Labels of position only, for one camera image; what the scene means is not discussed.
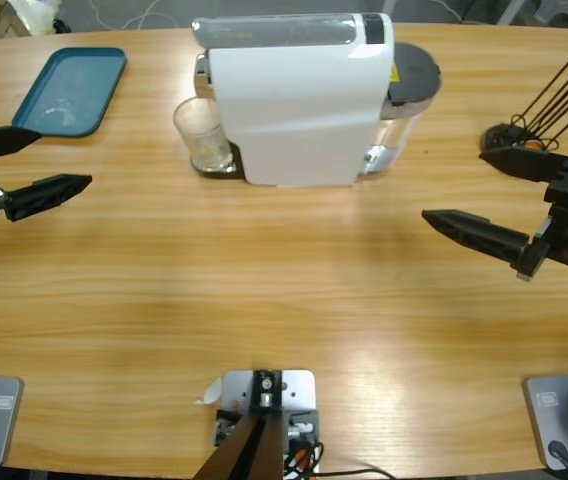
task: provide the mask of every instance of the black lid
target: black lid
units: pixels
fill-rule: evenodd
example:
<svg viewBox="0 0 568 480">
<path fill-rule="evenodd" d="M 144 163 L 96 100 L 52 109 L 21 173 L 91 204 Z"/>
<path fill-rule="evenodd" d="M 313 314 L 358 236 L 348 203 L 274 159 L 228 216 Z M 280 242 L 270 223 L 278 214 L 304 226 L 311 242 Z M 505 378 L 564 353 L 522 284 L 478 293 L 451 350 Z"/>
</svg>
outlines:
<svg viewBox="0 0 568 480">
<path fill-rule="evenodd" d="M 395 44 L 395 71 L 388 87 L 393 105 L 433 98 L 440 85 L 440 68 L 426 50 L 410 43 Z"/>
</svg>

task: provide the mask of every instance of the cable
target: cable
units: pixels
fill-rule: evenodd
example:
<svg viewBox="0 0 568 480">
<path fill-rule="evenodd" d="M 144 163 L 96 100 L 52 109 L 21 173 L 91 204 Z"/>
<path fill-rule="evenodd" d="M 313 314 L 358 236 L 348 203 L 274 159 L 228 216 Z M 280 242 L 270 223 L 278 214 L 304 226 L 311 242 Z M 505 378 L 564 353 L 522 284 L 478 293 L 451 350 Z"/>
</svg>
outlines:
<svg viewBox="0 0 568 480">
<path fill-rule="evenodd" d="M 344 472 L 326 472 L 326 473 L 316 473 L 310 472 L 303 474 L 300 478 L 310 478 L 310 477 L 343 477 L 346 475 L 360 475 L 362 473 L 379 473 L 383 475 L 384 478 L 388 478 L 389 480 L 396 480 L 396 478 L 381 468 L 362 468 L 360 470 L 348 470 Z"/>
<path fill-rule="evenodd" d="M 437 3 L 438 5 L 440 5 L 448 13 L 453 15 L 459 23 L 470 23 L 470 24 L 473 24 L 473 25 L 487 25 L 486 23 L 482 23 L 482 22 L 464 20 L 464 18 L 459 13 L 457 13 L 455 10 L 453 10 L 451 7 L 449 7 L 449 5 L 444 0 L 428 0 L 428 1 L 431 2 L 431 3 Z"/>
<path fill-rule="evenodd" d="M 377 473 L 389 480 L 397 480 L 393 475 L 377 467 L 361 468 L 357 470 L 345 470 L 337 472 L 316 472 L 317 467 L 324 454 L 324 444 L 317 442 L 314 445 L 308 441 L 300 441 L 297 449 L 291 449 L 284 461 L 284 477 L 297 473 L 293 480 L 303 480 L 306 478 L 323 477 L 343 477 L 347 475 L 359 475 L 364 473 Z"/>
<path fill-rule="evenodd" d="M 475 4 L 477 3 L 477 0 L 471 0 L 470 2 L 468 2 L 468 5 L 466 5 L 466 8 L 464 9 L 464 11 L 462 12 L 462 20 L 466 20 L 466 16 L 471 13 L 471 10 L 473 9 L 473 7 L 475 6 Z"/>
<path fill-rule="evenodd" d="M 137 20 L 139 20 L 139 23 L 137 24 L 137 30 L 141 30 L 142 25 L 144 24 L 144 20 L 146 20 L 147 17 L 166 18 L 166 19 L 170 20 L 171 22 L 173 22 L 173 25 L 175 27 L 178 27 L 179 25 L 177 23 L 177 20 L 175 20 L 173 17 L 171 17 L 169 15 L 165 15 L 163 13 L 151 12 L 151 10 L 155 7 L 155 5 L 158 4 L 158 2 L 159 2 L 159 0 L 152 1 L 151 4 L 148 6 L 148 8 L 144 11 L 144 13 L 142 15 L 138 15 L 137 17 L 131 18 L 121 28 L 117 28 L 117 27 L 113 27 L 113 26 L 109 25 L 104 20 L 102 20 L 102 17 L 100 16 L 100 11 L 97 8 L 97 6 L 95 6 L 94 0 L 88 0 L 90 7 L 93 9 L 93 12 L 95 13 L 95 20 L 97 21 L 97 23 L 100 24 L 100 26 L 102 28 L 104 28 L 106 30 L 126 30 L 129 27 L 129 25 L 131 25 L 131 23 L 133 23 Z"/>
</svg>

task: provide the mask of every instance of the teal tray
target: teal tray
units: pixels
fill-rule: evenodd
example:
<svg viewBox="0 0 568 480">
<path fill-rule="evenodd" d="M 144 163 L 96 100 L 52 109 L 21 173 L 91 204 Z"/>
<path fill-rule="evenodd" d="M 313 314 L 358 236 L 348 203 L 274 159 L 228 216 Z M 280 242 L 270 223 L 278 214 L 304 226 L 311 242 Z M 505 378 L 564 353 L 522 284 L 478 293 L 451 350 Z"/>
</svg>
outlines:
<svg viewBox="0 0 568 480">
<path fill-rule="evenodd" d="M 126 66 L 119 48 L 63 48 L 46 62 L 12 125 L 46 136 L 83 137 L 99 127 Z"/>
</svg>

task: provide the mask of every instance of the yellow label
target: yellow label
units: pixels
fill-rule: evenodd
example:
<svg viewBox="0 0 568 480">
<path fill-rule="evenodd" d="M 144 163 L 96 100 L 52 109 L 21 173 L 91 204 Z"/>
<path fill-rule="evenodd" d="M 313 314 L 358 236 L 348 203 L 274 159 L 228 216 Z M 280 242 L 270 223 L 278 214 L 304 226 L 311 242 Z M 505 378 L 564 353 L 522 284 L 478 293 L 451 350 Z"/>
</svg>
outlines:
<svg viewBox="0 0 568 480">
<path fill-rule="evenodd" d="M 393 69 L 391 70 L 391 82 L 400 83 L 400 72 L 395 64 L 393 64 Z"/>
</svg>

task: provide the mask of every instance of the wooden table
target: wooden table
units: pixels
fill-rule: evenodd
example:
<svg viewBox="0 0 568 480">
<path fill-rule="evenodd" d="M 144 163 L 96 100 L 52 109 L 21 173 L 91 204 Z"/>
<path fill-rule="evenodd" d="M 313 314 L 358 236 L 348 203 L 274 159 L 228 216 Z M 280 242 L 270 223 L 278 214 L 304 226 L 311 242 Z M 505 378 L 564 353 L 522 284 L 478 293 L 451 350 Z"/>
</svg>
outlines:
<svg viewBox="0 0 568 480">
<path fill-rule="evenodd" d="M 191 170 L 171 121 L 193 95 L 188 30 L 0 41 L 0 125 L 58 48 L 129 59 L 97 132 L 0 158 L 7 189 L 94 178 L 59 209 L 0 217 L 0 375 L 25 382 L 9 465 L 190 477 L 213 450 L 214 408 L 194 404 L 211 381 L 308 368 L 325 469 L 541 466 L 521 385 L 568 373 L 568 267 L 518 281 L 420 212 L 537 228 L 545 185 L 498 173 L 477 141 L 568 58 L 568 31 L 400 25 L 397 38 L 434 55 L 440 95 L 391 171 L 307 189 Z"/>
</svg>

